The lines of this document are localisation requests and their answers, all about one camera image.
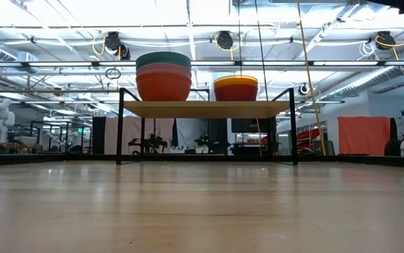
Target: orange backdrop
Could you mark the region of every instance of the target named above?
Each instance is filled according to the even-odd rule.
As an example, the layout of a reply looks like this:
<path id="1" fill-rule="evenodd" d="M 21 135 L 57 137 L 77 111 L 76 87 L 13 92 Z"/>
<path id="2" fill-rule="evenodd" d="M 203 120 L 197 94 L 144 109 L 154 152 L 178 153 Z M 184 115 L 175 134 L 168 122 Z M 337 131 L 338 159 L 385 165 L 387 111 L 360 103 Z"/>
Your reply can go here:
<path id="1" fill-rule="evenodd" d="M 391 138 L 391 118 L 338 117 L 339 153 L 384 155 Z"/>

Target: ceiling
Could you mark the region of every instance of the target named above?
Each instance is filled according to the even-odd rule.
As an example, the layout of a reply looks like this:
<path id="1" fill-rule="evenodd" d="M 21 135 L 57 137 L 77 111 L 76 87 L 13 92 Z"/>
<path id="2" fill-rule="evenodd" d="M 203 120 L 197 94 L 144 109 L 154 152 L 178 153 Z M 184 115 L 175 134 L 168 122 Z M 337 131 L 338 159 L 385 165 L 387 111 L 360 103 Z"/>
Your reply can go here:
<path id="1" fill-rule="evenodd" d="M 289 0 L 274 2 L 257 1 L 256 14 L 254 1 L 246 0 L 241 1 L 240 8 L 237 8 L 238 0 L 0 0 L 0 47 L 8 52 L 31 53 L 38 61 L 116 60 L 107 53 L 98 56 L 93 50 L 93 42 L 96 42 L 96 50 L 101 51 L 101 42 L 107 32 L 118 31 L 129 47 L 132 60 L 155 51 L 182 53 L 192 60 L 304 60 L 297 5 Z M 301 1 L 308 59 L 393 58 L 392 51 L 378 49 L 365 56 L 363 45 L 381 30 L 390 31 L 397 43 L 404 42 L 404 15 L 398 15 L 398 10 L 387 6 L 347 6 L 347 2 L 334 0 L 312 4 L 312 1 Z M 221 30 L 230 31 L 236 44 L 242 37 L 241 47 L 233 51 L 233 58 L 229 51 L 219 50 L 215 41 L 210 41 Z M 121 69 L 125 73 L 115 85 L 130 88 L 135 93 L 134 68 Z M 38 82 L 36 89 L 104 89 L 109 82 L 107 79 L 100 82 L 103 75 L 93 70 L 84 70 L 86 74 L 77 68 L 63 70 L 68 73 L 43 79 L 45 75 L 42 74 L 0 69 L 0 77 L 27 86 L 29 75 L 30 82 Z M 314 70 L 311 79 L 315 85 L 331 85 L 353 73 L 353 70 Z M 228 74 L 237 74 L 237 70 L 194 68 L 193 87 L 209 87 L 214 79 Z M 243 74 L 258 78 L 263 87 L 262 70 L 244 70 Z M 302 71 L 266 71 L 269 96 L 307 81 L 308 77 Z M 117 100 L 116 94 L 94 93 L 91 96 L 95 100 Z M 49 99 L 63 98 L 51 96 Z M 191 93 L 189 99 L 206 97 Z M 259 99 L 266 99 L 265 94 L 261 93 Z"/>

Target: pink bowl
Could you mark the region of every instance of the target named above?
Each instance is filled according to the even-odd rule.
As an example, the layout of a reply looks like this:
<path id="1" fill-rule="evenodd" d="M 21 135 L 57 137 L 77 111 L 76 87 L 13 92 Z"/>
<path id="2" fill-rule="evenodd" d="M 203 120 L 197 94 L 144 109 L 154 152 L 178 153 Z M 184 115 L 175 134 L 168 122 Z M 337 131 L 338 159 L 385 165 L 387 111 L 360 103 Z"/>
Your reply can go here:
<path id="1" fill-rule="evenodd" d="M 173 73 L 184 75 L 189 78 L 191 78 L 193 75 L 189 69 L 173 63 L 152 63 L 144 65 L 136 70 L 137 77 L 142 74 L 150 73 Z"/>

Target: humanoid robot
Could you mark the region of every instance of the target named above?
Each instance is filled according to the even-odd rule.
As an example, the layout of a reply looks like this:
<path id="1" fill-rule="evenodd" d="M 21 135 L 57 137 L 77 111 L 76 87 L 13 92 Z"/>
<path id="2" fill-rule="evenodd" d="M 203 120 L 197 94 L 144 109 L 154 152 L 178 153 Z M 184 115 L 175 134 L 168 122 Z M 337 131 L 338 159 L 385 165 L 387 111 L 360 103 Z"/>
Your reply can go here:
<path id="1" fill-rule="evenodd" d="M 0 98 L 0 143 L 7 141 L 8 127 L 12 127 L 15 121 L 15 115 L 8 109 L 11 100 Z"/>

